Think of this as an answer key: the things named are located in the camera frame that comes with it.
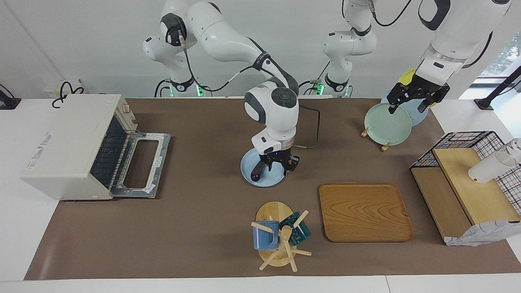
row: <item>toaster oven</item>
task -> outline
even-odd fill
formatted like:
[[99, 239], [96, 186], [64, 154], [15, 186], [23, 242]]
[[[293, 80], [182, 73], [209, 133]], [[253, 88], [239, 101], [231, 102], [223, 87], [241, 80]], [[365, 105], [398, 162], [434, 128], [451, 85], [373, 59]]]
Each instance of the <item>toaster oven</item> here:
[[[20, 178], [57, 200], [153, 198], [170, 134], [137, 131], [135, 116], [118, 94], [70, 94]], [[157, 141], [143, 188], [125, 186], [138, 142]]]

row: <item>light green plate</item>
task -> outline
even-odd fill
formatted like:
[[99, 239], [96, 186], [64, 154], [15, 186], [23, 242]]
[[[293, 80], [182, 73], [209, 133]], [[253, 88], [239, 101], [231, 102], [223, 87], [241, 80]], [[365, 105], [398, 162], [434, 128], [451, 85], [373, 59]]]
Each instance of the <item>light green plate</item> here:
[[365, 115], [364, 125], [367, 134], [379, 144], [396, 145], [404, 142], [411, 134], [413, 124], [406, 110], [398, 107], [394, 114], [389, 113], [389, 104], [373, 106]]

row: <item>brown tabletop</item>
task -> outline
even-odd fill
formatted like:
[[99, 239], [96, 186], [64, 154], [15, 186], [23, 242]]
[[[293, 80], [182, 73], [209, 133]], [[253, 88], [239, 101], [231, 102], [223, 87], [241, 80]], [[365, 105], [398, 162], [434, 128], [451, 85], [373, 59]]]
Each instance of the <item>brown tabletop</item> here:
[[[321, 110], [319, 147], [293, 149], [301, 162], [271, 188], [247, 183], [240, 161], [262, 125], [242, 100], [129, 100], [143, 132], [173, 138], [156, 199], [60, 202], [25, 279], [347, 276], [521, 272], [503, 240], [447, 247], [409, 166], [443, 134], [434, 115], [386, 153], [359, 134], [369, 99], [301, 100]], [[297, 143], [313, 144], [316, 114], [301, 109]], [[139, 160], [135, 166], [145, 166]], [[140, 172], [131, 174], [138, 181]], [[405, 243], [333, 243], [324, 236], [318, 187], [330, 182], [397, 185], [415, 238]], [[311, 237], [299, 249], [313, 256], [267, 267], [253, 249], [250, 222], [260, 206], [282, 201], [309, 210]]]

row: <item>dark green mug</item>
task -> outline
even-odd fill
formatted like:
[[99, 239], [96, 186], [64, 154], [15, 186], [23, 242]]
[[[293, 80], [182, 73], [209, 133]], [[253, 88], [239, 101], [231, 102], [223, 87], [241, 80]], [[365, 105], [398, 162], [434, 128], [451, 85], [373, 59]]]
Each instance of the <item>dark green mug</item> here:
[[289, 240], [289, 243], [291, 246], [297, 246], [304, 242], [309, 236], [311, 235], [311, 232], [306, 226], [306, 223], [304, 221], [300, 222], [300, 224], [293, 228], [293, 224], [295, 224], [296, 220], [300, 217], [300, 212], [295, 212], [291, 216], [285, 218], [279, 223], [279, 229], [282, 229], [284, 226], [290, 226], [291, 227], [291, 237]]

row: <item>wall outlet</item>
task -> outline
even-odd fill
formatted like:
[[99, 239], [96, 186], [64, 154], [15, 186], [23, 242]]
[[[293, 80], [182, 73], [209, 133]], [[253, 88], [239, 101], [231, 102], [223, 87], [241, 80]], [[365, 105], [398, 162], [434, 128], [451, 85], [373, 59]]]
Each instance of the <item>wall outlet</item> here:
[[[60, 97], [60, 88], [64, 81], [70, 82], [72, 85], [72, 89], [75, 90], [81, 87], [81, 81], [79, 79], [61, 79], [51, 83], [48, 83], [45, 89], [43, 90], [48, 98], [56, 99]], [[64, 86], [63, 95], [72, 93], [69, 85]]]

